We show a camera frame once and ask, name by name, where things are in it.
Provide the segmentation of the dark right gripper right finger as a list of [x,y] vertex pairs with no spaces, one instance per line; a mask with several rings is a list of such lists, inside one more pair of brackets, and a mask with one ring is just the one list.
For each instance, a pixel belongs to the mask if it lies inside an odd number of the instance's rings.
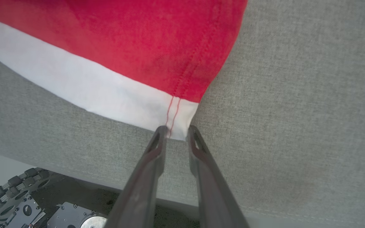
[[249,228],[199,129],[191,125],[187,142],[196,178],[201,228]]

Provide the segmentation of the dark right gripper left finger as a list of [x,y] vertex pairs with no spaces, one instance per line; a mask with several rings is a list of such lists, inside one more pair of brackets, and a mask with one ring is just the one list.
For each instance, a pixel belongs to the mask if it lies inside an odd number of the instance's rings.
[[141,159],[117,198],[106,228],[152,228],[158,179],[164,171],[167,126],[154,132]]

